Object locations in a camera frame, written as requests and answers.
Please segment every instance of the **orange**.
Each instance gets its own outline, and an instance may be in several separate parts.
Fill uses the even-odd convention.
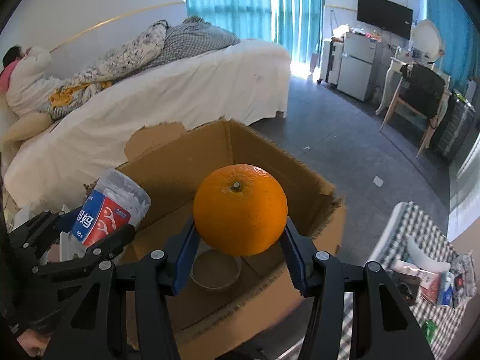
[[[253,165],[213,171],[193,201],[195,227],[203,240],[225,254],[251,256],[268,249],[287,222],[287,198],[269,173]]]

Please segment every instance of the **black hair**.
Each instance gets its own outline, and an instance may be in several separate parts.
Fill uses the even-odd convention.
[[[11,47],[3,56],[3,67],[6,68],[15,61],[16,58],[20,58],[20,54],[22,53],[22,48],[19,45],[15,45]]]

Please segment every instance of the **television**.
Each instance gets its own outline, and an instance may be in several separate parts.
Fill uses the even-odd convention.
[[[388,0],[358,0],[357,20],[410,39],[413,11]]]

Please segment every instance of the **white bed sheet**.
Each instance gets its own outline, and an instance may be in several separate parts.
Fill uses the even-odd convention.
[[[247,125],[287,111],[290,56],[263,40],[242,40],[143,72],[92,97],[53,130],[24,145],[4,183],[19,207],[81,205],[84,184],[127,159],[124,146],[143,126],[182,122],[187,130],[224,116]]]

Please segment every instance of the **paper scrap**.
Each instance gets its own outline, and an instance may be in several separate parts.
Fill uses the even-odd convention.
[[[383,185],[383,180],[381,178],[379,178],[378,176],[375,176],[375,178],[373,179],[373,183],[377,187],[381,187]]]

